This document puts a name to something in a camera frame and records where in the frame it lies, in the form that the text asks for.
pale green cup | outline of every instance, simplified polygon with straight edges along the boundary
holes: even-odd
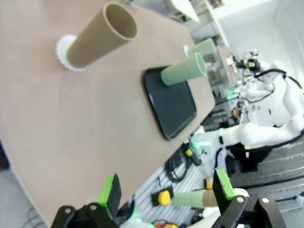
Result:
[[[200,53],[201,56],[211,55],[217,53],[217,47],[215,46],[213,40],[209,38],[195,45],[193,48],[189,48],[186,55],[187,57],[190,57],[195,53]]]
[[[206,76],[205,61],[199,53],[161,71],[162,82],[171,86],[192,78]]]

black cable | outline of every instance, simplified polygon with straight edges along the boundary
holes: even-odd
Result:
[[[255,103],[255,102],[259,102],[259,101],[261,101],[261,100],[264,100],[266,97],[269,97],[271,94],[274,93],[274,91],[275,91],[275,85],[274,85],[274,84],[272,84],[272,85],[273,85],[274,89],[273,89],[269,94],[267,94],[267,95],[265,95],[264,97],[262,97],[261,99],[258,99],[258,100],[255,100],[255,101],[249,101],[247,98],[244,98],[244,97],[240,97],[240,98],[242,98],[242,99],[248,101],[249,103]]]
[[[231,98],[230,100],[225,100],[225,101],[218,102],[218,103],[216,103],[215,105],[219,105],[219,104],[222,104],[222,103],[225,103],[225,102],[227,102],[227,101],[234,100],[234,99],[243,99],[243,98],[242,98],[242,97],[234,97],[234,98]]]
[[[35,210],[35,209],[34,208],[28,209],[28,212],[27,212],[28,220],[25,223],[22,224],[21,228],[25,228],[27,226],[27,224],[31,224],[32,227],[35,227],[35,224],[33,224],[32,221],[39,218],[39,215],[34,215],[33,217],[30,217],[30,213],[33,210]]]
[[[282,73],[284,75],[287,73],[286,71],[283,71],[280,69],[269,69],[269,70],[263,71],[261,74],[255,75],[255,78],[261,77],[261,76],[266,75],[271,72],[278,72],[278,73]]]
[[[219,148],[216,152],[215,152],[215,163],[214,163],[214,169],[218,167],[218,155],[219,153],[222,151],[222,148]]]
[[[191,165],[190,162],[186,158],[185,171],[181,176],[178,176],[174,171],[173,159],[169,158],[169,160],[167,160],[165,163],[166,175],[171,182],[179,183],[186,177],[186,174],[188,172],[188,169],[190,168],[190,165]]]

tan table surface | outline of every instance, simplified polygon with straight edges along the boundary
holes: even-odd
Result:
[[[223,63],[229,84],[234,87],[238,83],[238,75],[234,72],[232,65],[228,65],[226,58],[233,56],[233,54],[225,46],[218,46],[218,54]]]
[[[62,205],[83,206],[117,172],[126,202],[214,107],[207,78],[189,81],[196,118],[162,136],[143,87],[150,67],[185,58],[185,26],[128,9],[139,35],[85,72],[65,69],[55,44],[78,34],[105,0],[0,2],[0,137],[22,186],[51,224]]]

